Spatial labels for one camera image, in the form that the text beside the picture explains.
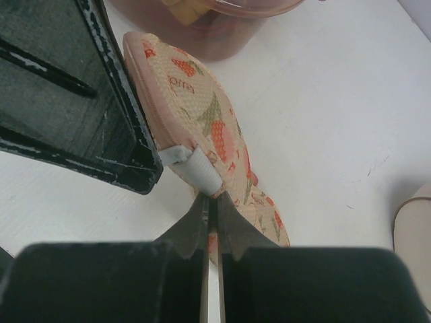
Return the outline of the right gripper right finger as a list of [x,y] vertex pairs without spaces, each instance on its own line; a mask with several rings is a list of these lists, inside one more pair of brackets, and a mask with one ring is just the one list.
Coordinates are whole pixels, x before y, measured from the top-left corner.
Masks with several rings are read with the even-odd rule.
[[407,267],[379,248],[281,247],[215,202],[222,322],[427,322]]

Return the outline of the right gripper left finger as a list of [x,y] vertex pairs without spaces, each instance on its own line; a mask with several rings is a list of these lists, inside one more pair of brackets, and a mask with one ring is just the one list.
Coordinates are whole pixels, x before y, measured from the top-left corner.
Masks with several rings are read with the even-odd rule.
[[209,199],[152,242],[39,243],[1,280],[2,322],[206,322]]

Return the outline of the floral mesh laundry bag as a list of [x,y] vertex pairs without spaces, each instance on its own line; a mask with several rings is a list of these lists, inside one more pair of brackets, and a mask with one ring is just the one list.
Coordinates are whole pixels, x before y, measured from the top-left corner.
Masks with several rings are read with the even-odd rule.
[[123,48],[162,163],[198,194],[229,194],[259,232],[289,246],[274,201],[258,187],[232,104],[211,71],[153,34],[127,32]]

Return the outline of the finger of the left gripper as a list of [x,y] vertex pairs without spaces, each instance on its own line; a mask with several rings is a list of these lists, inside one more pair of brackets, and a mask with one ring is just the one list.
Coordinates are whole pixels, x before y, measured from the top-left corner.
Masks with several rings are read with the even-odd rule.
[[1,150],[139,194],[159,180],[102,1],[1,2]]

